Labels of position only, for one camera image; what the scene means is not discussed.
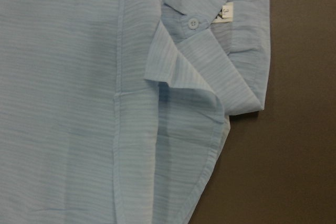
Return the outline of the light blue button shirt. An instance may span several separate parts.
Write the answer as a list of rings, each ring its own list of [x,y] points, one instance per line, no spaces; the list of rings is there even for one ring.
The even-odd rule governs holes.
[[[188,223],[269,67],[269,0],[1,0],[1,223]]]

